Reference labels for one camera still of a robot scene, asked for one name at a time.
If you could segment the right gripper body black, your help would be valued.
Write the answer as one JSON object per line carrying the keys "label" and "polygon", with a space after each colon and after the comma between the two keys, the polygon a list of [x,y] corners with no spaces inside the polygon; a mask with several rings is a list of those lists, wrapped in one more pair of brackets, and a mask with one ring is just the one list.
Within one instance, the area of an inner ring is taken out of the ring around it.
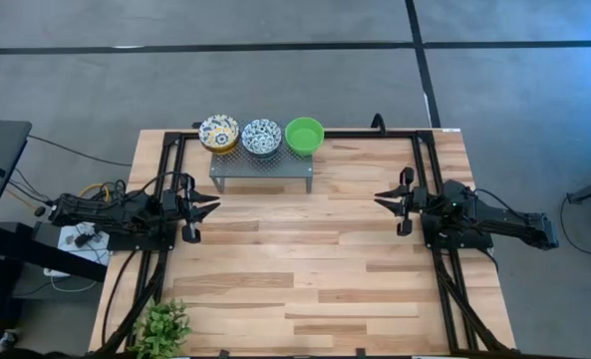
{"label": "right gripper body black", "polygon": [[411,184],[415,178],[415,171],[410,167],[405,167],[400,173],[400,185],[402,188],[402,220],[399,223],[398,235],[407,236],[412,233],[413,222],[410,220],[410,212],[413,204],[413,195]]}

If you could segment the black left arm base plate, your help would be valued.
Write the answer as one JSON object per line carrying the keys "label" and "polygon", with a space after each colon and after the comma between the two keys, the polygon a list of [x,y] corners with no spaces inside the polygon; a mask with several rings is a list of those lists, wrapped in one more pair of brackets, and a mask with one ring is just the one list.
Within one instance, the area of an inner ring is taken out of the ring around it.
{"label": "black left arm base plate", "polygon": [[176,228],[175,221],[133,217],[125,226],[104,228],[103,232],[109,236],[109,250],[160,251],[173,248]]}

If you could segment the grey perforated metal shelf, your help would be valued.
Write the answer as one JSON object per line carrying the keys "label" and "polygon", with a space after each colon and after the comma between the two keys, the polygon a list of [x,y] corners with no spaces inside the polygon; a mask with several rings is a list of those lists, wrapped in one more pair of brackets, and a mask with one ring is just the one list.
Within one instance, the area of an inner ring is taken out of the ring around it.
{"label": "grey perforated metal shelf", "polygon": [[223,192],[225,181],[232,179],[302,179],[306,191],[312,191],[312,158],[294,154],[286,141],[282,130],[279,152],[272,158],[259,160],[252,158],[242,144],[242,131],[250,122],[238,122],[240,133],[236,148],[226,155],[211,153],[209,177],[218,191]]}

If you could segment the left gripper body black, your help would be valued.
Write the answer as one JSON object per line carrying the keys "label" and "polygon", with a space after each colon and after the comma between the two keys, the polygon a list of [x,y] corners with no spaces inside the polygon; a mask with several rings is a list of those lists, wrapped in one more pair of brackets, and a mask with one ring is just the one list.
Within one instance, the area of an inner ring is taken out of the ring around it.
{"label": "left gripper body black", "polygon": [[193,211],[195,203],[195,179],[187,173],[179,175],[179,188],[183,191],[183,198],[180,200],[180,211],[184,219],[181,228],[181,239],[191,244],[200,243],[200,232],[195,227],[196,218]]}

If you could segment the green artificial plant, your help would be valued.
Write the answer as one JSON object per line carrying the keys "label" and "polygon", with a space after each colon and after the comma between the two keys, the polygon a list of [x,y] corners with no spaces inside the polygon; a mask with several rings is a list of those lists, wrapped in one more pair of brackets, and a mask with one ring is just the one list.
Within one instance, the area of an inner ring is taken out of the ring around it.
{"label": "green artificial plant", "polygon": [[192,332],[187,308],[183,301],[150,299],[134,325],[136,341],[127,350],[136,359],[173,359]]}

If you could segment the blue white patterned mini bowl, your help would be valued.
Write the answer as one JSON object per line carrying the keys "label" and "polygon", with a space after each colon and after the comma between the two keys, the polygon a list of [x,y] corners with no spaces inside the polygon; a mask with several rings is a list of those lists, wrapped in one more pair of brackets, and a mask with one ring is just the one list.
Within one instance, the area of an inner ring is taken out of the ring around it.
{"label": "blue white patterned mini bowl", "polygon": [[263,156],[274,152],[282,140],[282,128],[267,119],[248,123],[242,131],[242,144],[252,154]]}

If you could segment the white power adapter box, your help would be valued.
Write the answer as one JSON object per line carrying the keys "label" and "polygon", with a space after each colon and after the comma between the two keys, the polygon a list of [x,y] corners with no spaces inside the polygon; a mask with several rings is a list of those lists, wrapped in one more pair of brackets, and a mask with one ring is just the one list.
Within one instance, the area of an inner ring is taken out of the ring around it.
{"label": "white power adapter box", "polygon": [[[74,239],[82,233],[93,234],[91,239],[83,247],[77,247]],[[91,222],[80,222],[76,225],[63,226],[60,229],[58,248],[93,262],[107,265],[109,263],[109,235]]]}

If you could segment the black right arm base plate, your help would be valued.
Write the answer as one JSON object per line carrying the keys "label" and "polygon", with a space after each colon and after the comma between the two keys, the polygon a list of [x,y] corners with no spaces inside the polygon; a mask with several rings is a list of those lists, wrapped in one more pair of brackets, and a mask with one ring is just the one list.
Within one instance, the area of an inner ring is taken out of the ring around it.
{"label": "black right arm base plate", "polygon": [[486,250],[493,247],[488,233],[475,230],[470,224],[454,221],[449,217],[422,213],[421,224],[425,245],[438,248],[473,248]]}

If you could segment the black desk stand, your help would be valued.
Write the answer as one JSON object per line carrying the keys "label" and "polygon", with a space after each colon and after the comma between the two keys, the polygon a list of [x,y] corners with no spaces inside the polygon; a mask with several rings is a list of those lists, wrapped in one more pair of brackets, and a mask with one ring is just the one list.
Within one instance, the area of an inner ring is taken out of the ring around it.
{"label": "black desk stand", "polygon": [[94,282],[105,280],[103,265],[38,241],[38,231],[38,226],[0,222],[0,339],[20,318],[22,300],[13,290],[26,263]]}

